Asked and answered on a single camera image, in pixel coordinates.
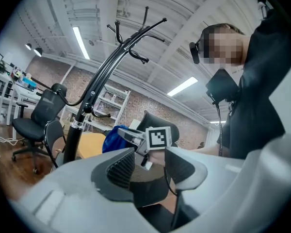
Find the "white shelving unit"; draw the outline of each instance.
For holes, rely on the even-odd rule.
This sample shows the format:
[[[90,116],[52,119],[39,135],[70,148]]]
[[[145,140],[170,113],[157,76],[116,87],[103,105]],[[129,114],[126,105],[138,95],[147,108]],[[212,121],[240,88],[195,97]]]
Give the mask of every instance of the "white shelving unit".
[[[108,92],[112,95],[116,95],[117,97],[120,97],[121,99],[123,99],[123,103],[122,104],[119,104],[119,103],[116,103],[108,98],[105,98],[105,93]],[[112,107],[115,107],[117,109],[119,109],[119,112],[117,114],[117,116],[111,116],[111,119],[114,120],[114,125],[113,126],[116,126],[118,124],[118,121],[120,120],[121,116],[122,116],[122,113],[127,105],[127,101],[128,101],[128,98],[129,98],[129,95],[130,95],[130,91],[121,91],[119,89],[116,89],[108,84],[105,84],[104,85],[104,88],[102,89],[95,105],[94,105],[94,111],[97,113],[97,114],[100,114],[100,115],[105,115],[106,113],[103,112],[103,111],[100,111],[98,110],[97,108],[99,107],[99,104],[101,102],[103,103],[106,103]]]

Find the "white desk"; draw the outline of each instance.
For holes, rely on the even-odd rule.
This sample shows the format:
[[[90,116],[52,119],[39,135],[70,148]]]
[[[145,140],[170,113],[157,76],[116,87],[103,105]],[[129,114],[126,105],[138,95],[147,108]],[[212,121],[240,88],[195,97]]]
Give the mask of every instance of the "white desk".
[[[1,110],[2,110],[2,104],[3,104],[6,88],[8,87],[8,84],[10,81],[11,81],[11,78],[7,73],[3,73],[3,74],[0,73],[0,89],[1,89],[2,83],[4,83],[4,87],[3,87],[3,90],[1,93],[1,98],[0,98],[0,114],[1,114]]]
[[[13,92],[12,92],[12,98],[9,103],[9,108],[8,108],[8,116],[6,119],[6,124],[10,125],[10,118],[11,118],[11,111],[12,111],[12,105],[13,105],[13,98],[15,96],[15,92],[17,93],[17,102],[21,103],[23,99],[29,99],[32,102],[39,102],[41,99],[40,96],[36,95],[36,90],[33,92],[19,86],[17,83],[13,83]],[[19,111],[19,106],[15,106],[15,111],[14,111],[14,119],[18,118],[18,111]],[[16,139],[16,130],[13,128],[13,139]]]
[[[64,109],[63,109],[62,114],[61,114],[60,121],[63,119],[63,116],[64,116],[64,114],[65,114],[66,111],[70,111],[73,114],[77,114],[78,111],[79,111],[79,109],[77,107],[72,107],[72,106],[66,105],[64,107]],[[84,120],[84,123],[89,124],[89,125],[92,125],[93,127],[98,128],[98,129],[103,130],[103,131],[105,131],[105,130],[111,130],[112,129],[111,127],[102,125],[102,124],[97,123],[97,122],[95,122],[93,120],[92,121]]]

